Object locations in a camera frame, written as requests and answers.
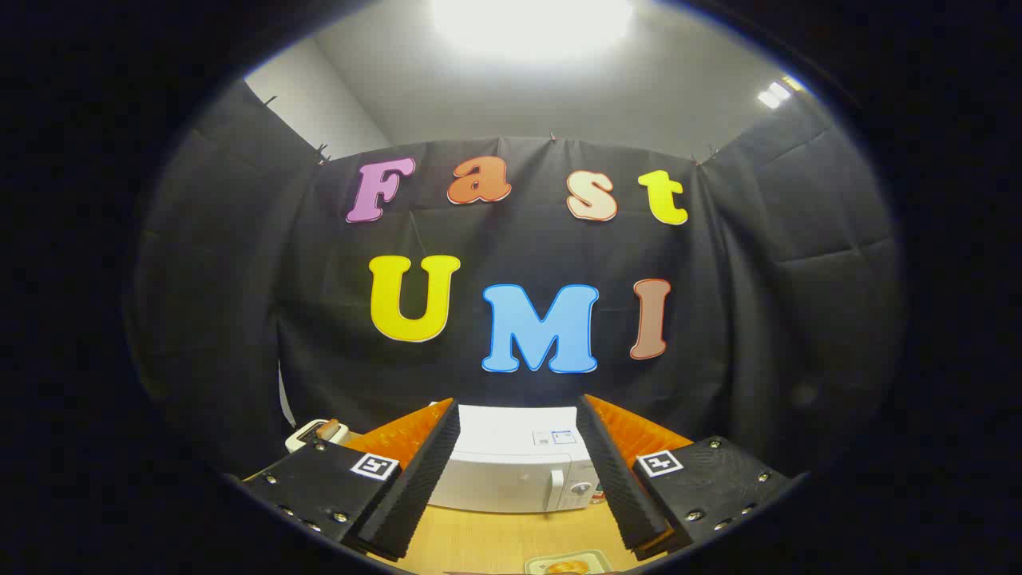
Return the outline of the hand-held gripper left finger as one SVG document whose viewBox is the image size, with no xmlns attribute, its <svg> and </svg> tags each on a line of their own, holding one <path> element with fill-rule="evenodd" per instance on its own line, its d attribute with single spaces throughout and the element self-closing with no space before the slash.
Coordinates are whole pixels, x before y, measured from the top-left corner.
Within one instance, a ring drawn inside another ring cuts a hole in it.
<svg viewBox="0 0 1022 575">
<path fill-rule="evenodd" d="M 256 502 L 304 532 L 388 561 L 406 556 L 460 434 L 452 398 L 355 439 L 314 422 L 280 459 L 240 481 Z"/>
</svg>

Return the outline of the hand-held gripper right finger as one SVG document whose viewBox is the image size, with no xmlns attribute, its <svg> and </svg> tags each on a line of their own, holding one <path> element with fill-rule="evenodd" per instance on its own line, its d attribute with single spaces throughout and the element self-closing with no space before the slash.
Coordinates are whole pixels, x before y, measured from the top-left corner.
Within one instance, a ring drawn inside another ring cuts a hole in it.
<svg viewBox="0 0 1022 575">
<path fill-rule="evenodd" d="M 578 399 L 576 426 L 624 547 L 640 561 L 706 545 L 792 485 L 719 434 L 690 440 L 595 396 Z"/>
</svg>

